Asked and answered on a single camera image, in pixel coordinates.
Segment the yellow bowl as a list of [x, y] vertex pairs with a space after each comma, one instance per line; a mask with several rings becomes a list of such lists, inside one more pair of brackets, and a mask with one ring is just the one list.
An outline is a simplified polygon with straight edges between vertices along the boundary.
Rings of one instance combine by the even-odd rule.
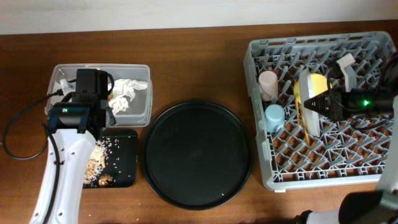
[[[316, 95], [323, 93], [328, 90], [327, 78], [319, 73], [311, 74], [312, 83], [314, 86], [314, 92]], [[300, 99], [300, 88], [299, 82], [294, 85], [294, 97], [297, 99], [298, 103], [301, 103]]]

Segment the pink plastic cup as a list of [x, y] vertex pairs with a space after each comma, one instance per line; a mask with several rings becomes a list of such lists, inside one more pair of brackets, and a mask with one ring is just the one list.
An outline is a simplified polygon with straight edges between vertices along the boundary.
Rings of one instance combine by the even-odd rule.
[[272, 101], [278, 95], [278, 78], [272, 71], [265, 71], [258, 78], [260, 94], [263, 101]]

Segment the blue plastic cup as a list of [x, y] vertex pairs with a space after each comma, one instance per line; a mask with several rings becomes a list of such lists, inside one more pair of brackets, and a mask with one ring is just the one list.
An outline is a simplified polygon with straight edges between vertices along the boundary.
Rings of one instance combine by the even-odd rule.
[[269, 105], [264, 112], [264, 116], [268, 132], [276, 133], [284, 126], [285, 112], [280, 105]]

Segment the grey round plate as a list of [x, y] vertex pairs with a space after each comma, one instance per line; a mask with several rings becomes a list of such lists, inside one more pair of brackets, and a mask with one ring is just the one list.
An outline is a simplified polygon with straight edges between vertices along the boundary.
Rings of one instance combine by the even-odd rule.
[[315, 96], [315, 89], [313, 86], [311, 74], [309, 69], [303, 70], [298, 78], [300, 99], [302, 105], [302, 114], [305, 119], [307, 131], [315, 137], [320, 136], [319, 116], [315, 111], [313, 97]]

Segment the white tissue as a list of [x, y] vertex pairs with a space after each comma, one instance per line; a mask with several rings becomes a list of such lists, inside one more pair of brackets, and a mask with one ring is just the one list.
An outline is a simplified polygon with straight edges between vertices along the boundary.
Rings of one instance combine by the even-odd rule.
[[146, 90], [148, 83], [131, 79], [119, 79], [114, 82], [113, 89], [108, 96], [108, 104], [113, 115], [126, 112], [129, 104], [136, 96], [136, 90]]

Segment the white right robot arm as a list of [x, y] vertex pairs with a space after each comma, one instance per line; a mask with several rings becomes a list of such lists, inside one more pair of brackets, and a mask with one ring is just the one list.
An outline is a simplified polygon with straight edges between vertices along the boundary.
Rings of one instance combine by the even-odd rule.
[[397, 223], [397, 95], [390, 90], [355, 89], [339, 93], [351, 115], [394, 115], [387, 162], [377, 190], [348, 194], [337, 210], [329, 212], [304, 211], [295, 223]]

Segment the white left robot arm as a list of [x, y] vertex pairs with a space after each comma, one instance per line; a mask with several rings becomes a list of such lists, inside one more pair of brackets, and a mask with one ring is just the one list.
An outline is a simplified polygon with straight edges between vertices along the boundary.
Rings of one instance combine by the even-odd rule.
[[106, 96], [72, 93], [44, 125], [48, 156], [31, 223], [77, 223], [86, 167], [103, 131], [116, 122]]

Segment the food scraps and rice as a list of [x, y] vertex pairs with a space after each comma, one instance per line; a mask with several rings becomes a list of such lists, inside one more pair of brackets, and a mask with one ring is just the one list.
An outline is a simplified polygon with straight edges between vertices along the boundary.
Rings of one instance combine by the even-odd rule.
[[111, 149], [113, 146], [116, 146], [117, 149], [120, 147], [119, 140], [116, 138], [105, 137], [104, 140], [96, 141], [95, 148], [86, 166], [83, 180], [84, 188], [108, 188], [111, 186], [114, 178], [110, 174], [103, 174], [103, 171], [108, 165], [107, 160], [113, 153]]

